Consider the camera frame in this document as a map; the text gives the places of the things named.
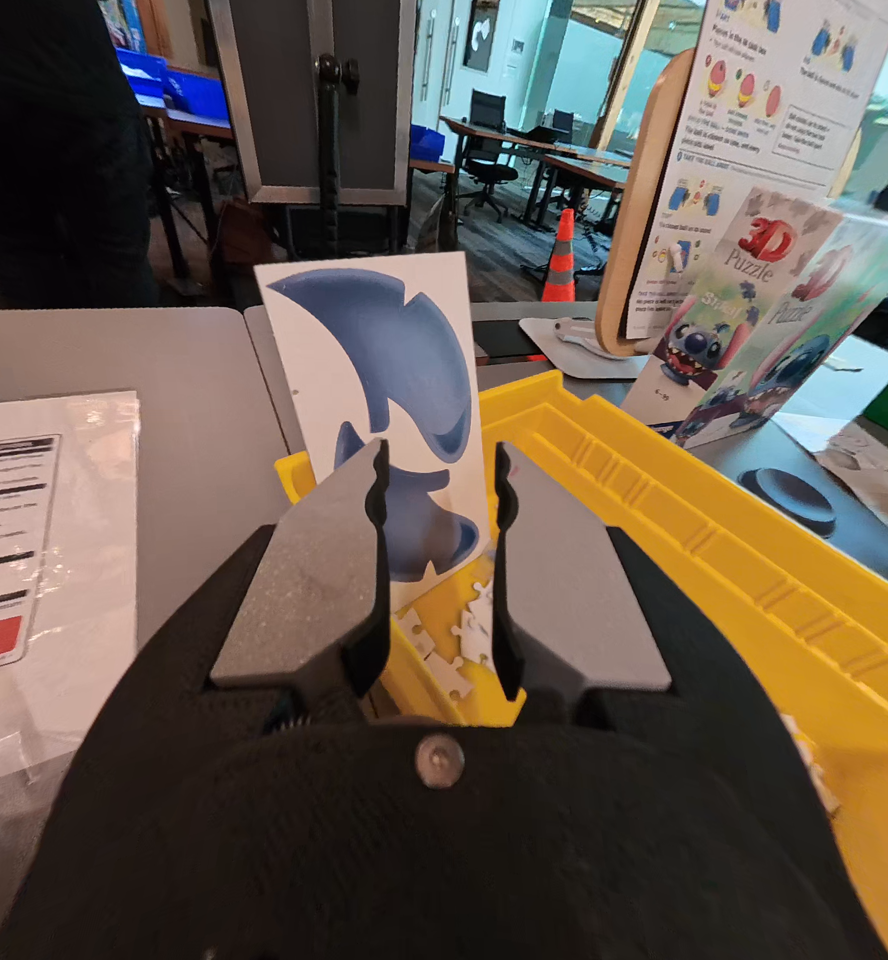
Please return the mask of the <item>white flat tray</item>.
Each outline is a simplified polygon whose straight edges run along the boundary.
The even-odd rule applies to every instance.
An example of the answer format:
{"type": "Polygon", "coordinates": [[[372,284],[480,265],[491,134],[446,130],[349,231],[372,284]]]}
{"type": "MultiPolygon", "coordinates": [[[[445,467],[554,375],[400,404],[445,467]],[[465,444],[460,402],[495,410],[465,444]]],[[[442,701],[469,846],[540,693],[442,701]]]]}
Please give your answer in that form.
{"type": "Polygon", "coordinates": [[[581,380],[634,381],[640,375],[648,356],[622,356],[607,353],[600,356],[579,345],[560,342],[554,333],[559,318],[527,317],[519,320],[519,328],[537,346],[540,354],[565,376],[581,380]]]}

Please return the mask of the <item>folded paper leaflet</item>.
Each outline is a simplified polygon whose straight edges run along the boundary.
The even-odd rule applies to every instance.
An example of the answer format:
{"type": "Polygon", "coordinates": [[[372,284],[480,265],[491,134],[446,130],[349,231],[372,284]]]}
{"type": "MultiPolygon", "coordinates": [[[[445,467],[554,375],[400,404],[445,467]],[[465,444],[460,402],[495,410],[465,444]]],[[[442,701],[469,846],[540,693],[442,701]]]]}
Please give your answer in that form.
{"type": "Polygon", "coordinates": [[[831,418],[831,427],[815,460],[888,527],[888,447],[855,421],[831,418]]]}

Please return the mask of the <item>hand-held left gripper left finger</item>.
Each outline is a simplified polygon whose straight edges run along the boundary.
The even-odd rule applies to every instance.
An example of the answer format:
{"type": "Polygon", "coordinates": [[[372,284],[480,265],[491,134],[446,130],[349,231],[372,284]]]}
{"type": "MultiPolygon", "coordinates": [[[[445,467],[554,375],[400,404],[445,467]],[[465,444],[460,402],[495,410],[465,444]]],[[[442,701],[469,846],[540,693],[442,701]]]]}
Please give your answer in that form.
{"type": "Polygon", "coordinates": [[[222,690],[366,694],[390,653],[389,445],[357,450],[282,516],[210,671],[222,690]]]}

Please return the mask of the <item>black tripod stand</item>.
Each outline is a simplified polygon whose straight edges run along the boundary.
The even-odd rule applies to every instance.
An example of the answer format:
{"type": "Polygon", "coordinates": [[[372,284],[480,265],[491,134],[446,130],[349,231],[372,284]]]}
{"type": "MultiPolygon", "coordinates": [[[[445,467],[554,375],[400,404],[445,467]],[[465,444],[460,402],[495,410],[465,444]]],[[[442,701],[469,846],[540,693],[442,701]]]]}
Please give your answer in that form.
{"type": "Polygon", "coordinates": [[[315,70],[320,231],[325,258],[335,259],[339,257],[339,94],[342,88],[356,94],[359,71],[355,60],[341,64],[330,53],[318,55],[315,70]]]}

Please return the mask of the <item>cartoon printed puzzle box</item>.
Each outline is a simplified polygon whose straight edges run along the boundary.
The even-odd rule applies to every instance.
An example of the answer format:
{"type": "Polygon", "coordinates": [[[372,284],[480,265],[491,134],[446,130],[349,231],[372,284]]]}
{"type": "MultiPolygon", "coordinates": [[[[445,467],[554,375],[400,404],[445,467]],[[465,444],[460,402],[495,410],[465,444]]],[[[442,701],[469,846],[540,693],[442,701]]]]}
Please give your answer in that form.
{"type": "Polygon", "coordinates": [[[684,449],[760,428],[887,296],[887,211],[755,185],[620,408],[684,449]]]}

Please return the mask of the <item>pile of white puzzle pieces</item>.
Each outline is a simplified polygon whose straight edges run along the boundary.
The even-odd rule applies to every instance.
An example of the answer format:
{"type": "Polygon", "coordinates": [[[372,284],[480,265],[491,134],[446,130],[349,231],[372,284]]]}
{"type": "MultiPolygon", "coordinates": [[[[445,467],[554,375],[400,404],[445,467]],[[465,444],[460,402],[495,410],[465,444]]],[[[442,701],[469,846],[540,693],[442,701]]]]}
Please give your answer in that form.
{"type": "MultiPolygon", "coordinates": [[[[494,581],[474,582],[473,588],[475,591],[474,599],[469,601],[461,610],[459,624],[450,627],[450,633],[458,639],[460,653],[448,662],[447,668],[442,666],[444,661],[437,652],[436,643],[427,632],[423,620],[413,606],[394,618],[422,662],[436,678],[438,685],[451,700],[456,701],[465,699],[473,686],[462,679],[451,681],[451,672],[466,664],[482,666],[492,673],[496,672],[492,660],[493,641],[491,637],[494,616],[494,581]]],[[[825,782],[825,771],[814,755],[810,738],[801,731],[791,715],[781,713],[781,719],[790,733],[805,766],[808,768],[811,783],[826,812],[831,819],[834,819],[841,808],[841,802],[825,782]]]]}

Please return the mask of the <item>wooden office desk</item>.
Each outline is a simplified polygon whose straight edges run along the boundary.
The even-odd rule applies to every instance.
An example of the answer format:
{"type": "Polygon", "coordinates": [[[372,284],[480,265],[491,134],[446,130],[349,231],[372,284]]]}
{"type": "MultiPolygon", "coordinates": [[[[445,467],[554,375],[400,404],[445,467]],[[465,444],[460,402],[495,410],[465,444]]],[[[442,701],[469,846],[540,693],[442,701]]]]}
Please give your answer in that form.
{"type": "Polygon", "coordinates": [[[509,130],[497,130],[487,126],[474,125],[467,120],[439,116],[451,133],[457,137],[454,164],[465,168],[465,157],[470,155],[475,161],[498,163],[503,157],[521,156],[526,161],[538,164],[533,175],[530,194],[522,214],[522,222],[542,231],[545,228],[546,210],[549,199],[541,196],[546,191],[549,180],[546,170],[548,159],[563,159],[572,162],[590,162],[627,171],[631,162],[612,151],[596,151],[587,147],[573,146],[567,143],[535,140],[513,133],[509,130]]]}

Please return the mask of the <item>white card with blue ears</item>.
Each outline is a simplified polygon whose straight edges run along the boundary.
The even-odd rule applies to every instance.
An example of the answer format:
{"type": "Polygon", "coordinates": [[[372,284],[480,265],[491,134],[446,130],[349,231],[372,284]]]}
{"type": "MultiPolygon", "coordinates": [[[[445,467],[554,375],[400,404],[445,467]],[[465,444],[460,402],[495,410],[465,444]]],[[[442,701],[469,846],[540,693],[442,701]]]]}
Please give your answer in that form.
{"type": "Polygon", "coordinates": [[[388,443],[384,532],[402,609],[491,539],[465,255],[255,274],[315,481],[369,442],[388,443]]]}

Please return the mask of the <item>blue round plastic dish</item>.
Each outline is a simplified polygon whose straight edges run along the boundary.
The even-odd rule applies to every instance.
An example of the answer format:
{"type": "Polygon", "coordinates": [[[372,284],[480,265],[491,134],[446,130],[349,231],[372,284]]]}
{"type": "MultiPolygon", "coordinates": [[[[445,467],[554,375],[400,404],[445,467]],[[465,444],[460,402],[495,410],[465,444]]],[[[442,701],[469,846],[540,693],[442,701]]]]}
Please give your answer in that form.
{"type": "Polygon", "coordinates": [[[738,484],[823,539],[834,534],[833,504],[805,479],[782,469],[758,467],[739,474],[738,484]]]}

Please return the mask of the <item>yellow plastic bin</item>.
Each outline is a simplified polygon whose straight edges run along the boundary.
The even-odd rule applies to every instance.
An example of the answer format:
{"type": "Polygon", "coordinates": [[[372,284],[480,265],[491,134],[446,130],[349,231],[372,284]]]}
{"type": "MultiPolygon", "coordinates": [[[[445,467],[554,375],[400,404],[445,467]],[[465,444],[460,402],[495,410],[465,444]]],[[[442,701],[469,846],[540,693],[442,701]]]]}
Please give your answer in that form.
{"type": "Polygon", "coordinates": [[[617,522],[801,728],[842,806],[823,813],[888,955],[888,581],[559,373],[485,390],[484,457],[517,442],[617,522]]]}

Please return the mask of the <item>grey framed panel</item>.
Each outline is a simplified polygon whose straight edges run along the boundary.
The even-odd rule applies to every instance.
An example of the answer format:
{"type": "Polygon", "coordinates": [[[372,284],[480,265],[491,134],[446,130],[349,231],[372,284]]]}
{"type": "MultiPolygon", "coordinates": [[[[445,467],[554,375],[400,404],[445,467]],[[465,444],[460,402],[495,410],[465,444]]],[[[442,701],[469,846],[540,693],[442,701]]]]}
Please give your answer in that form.
{"type": "Polygon", "coordinates": [[[336,66],[337,202],[402,207],[415,1],[215,1],[210,19],[249,201],[320,198],[319,66],[336,66]]]}

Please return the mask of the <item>printed instruction sheet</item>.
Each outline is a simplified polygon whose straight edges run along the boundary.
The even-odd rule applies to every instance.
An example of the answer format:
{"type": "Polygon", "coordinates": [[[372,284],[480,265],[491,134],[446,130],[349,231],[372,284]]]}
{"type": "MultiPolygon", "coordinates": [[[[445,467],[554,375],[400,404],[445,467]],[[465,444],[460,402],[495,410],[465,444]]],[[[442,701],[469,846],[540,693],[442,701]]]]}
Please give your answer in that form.
{"type": "Polygon", "coordinates": [[[888,52],[888,1],[705,4],[625,335],[658,335],[753,187],[828,195],[888,52]]]}

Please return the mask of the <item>black office chair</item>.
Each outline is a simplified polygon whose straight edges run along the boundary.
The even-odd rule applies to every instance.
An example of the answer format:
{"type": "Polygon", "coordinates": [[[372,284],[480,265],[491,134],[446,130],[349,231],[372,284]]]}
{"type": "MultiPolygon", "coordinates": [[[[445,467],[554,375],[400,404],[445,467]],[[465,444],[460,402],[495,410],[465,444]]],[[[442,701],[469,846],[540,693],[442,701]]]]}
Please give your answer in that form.
{"type": "MultiPolygon", "coordinates": [[[[474,89],[466,123],[502,136],[507,132],[505,105],[504,96],[474,89]]],[[[515,168],[501,162],[500,158],[504,153],[503,144],[500,138],[466,135],[462,152],[462,168],[478,188],[457,196],[459,200],[467,200],[465,213],[468,213],[472,207],[480,209],[488,207],[495,211],[498,224],[502,223],[507,207],[502,208],[498,205],[495,199],[496,187],[510,184],[519,176],[515,168]]]]}

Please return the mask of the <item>orange traffic cone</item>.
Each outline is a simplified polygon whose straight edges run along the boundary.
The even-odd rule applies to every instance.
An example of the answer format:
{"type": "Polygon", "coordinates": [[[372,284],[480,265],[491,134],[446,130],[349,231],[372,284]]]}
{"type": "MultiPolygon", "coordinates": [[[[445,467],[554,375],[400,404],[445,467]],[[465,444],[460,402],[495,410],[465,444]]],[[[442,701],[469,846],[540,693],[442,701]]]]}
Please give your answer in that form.
{"type": "Polygon", "coordinates": [[[567,207],[557,227],[555,242],[546,267],[543,303],[564,304],[576,301],[574,282],[574,211],[567,207]]]}

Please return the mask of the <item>laminated checklist sheet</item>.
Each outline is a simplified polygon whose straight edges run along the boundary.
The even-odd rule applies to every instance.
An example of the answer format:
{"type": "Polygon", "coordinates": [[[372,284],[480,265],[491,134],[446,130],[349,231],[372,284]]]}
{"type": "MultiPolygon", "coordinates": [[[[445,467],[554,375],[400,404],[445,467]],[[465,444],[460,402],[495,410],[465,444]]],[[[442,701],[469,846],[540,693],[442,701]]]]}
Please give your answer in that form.
{"type": "Polygon", "coordinates": [[[82,741],[137,652],[139,402],[0,402],[0,779],[82,741]]]}

